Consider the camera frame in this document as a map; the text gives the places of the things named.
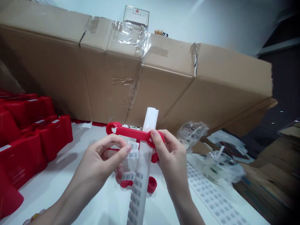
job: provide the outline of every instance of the red ring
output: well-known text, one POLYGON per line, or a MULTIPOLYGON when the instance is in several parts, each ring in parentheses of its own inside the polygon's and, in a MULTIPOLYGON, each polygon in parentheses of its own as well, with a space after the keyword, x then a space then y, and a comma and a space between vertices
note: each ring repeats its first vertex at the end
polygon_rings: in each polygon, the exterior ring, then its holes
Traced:
POLYGON ((108 135, 112 134, 112 128, 118 128, 118 127, 122 127, 122 124, 119 122, 110 122, 107 126, 106 126, 106 133, 108 135))

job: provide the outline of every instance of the white table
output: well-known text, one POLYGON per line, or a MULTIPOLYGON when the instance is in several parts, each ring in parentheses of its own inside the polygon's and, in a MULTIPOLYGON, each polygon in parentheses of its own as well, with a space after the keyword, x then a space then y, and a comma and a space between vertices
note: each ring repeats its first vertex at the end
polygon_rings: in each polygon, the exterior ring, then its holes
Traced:
MULTIPOLYGON (((23 204, 12 215, 2 219, 0 224, 22 224, 35 213, 54 204, 70 182, 88 145, 106 136, 104 127, 72 124, 72 129, 73 142, 66 145, 44 171, 20 188, 19 191, 24 196, 23 204)), ((151 196, 147 194, 143 224, 179 224, 168 190, 162 184, 163 175, 157 163, 151 164, 150 176, 156 179, 157 188, 151 196)), ((121 188, 116 183, 113 173, 74 224, 126 224, 130 195, 131 189, 129 187, 127 189, 121 188)), ((219 224, 192 189, 191 195, 206 225, 219 224)), ((250 224, 269 224, 233 188, 231 196, 232 199, 229 201, 232 206, 250 224)))

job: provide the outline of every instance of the white paper tube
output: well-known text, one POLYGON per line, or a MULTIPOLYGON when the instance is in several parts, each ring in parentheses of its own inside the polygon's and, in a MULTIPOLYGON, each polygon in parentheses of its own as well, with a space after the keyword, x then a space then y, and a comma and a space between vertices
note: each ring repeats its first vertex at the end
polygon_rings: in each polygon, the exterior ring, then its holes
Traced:
MULTIPOLYGON (((149 132, 150 130, 156 128, 157 116, 158 116, 158 110, 156 110, 155 108, 148 107, 145 121, 144 121, 143 131, 149 132)), ((134 184, 132 186, 131 202, 129 205, 130 210, 128 212, 127 224, 133 224, 133 225, 143 224, 151 157, 152 157, 152 148, 147 144, 147 142, 141 141, 140 149, 139 149, 139 157, 137 161, 137 173, 135 176, 135 180, 137 181, 135 183, 134 180, 133 182, 134 184)))

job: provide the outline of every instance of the clear plastic bag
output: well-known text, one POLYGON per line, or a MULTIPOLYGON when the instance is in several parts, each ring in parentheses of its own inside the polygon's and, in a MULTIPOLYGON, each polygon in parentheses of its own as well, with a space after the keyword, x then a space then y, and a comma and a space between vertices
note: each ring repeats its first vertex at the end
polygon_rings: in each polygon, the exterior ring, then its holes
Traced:
POLYGON ((177 139, 185 146, 187 153, 192 153, 192 147, 208 130, 208 126, 203 122, 189 121, 177 131, 177 139))
POLYGON ((207 154, 204 161, 203 175, 218 184, 224 179, 228 183, 237 183, 246 175, 242 166, 226 154, 217 157, 218 151, 207 154))

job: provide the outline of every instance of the plastic wrap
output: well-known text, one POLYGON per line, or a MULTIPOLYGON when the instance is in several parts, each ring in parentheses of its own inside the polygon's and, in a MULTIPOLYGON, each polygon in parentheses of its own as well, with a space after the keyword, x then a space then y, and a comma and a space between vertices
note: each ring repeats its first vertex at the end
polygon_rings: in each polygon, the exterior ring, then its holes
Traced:
POLYGON ((229 184, 237 183, 246 175, 239 163, 223 153, 218 157, 218 151, 207 154, 202 172, 207 179, 216 184, 220 179, 224 179, 229 184))
POLYGON ((187 153, 192 153, 192 147, 208 130, 208 126, 203 122, 189 121, 177 131, 177 139, 185 146, 187 153))
POLYGON ((240 151, 242 151, 245 154, 248 152, 247 149, 244 147, 245 146, 244 142, 240 141, 238 138, 222 130, 218 130, 217 132, 208 136, 207 139, 219 147, 221 147, 221 144, 219 142, 223 141, 229 144, 233 144, 235 147, 237 147, 240 151))

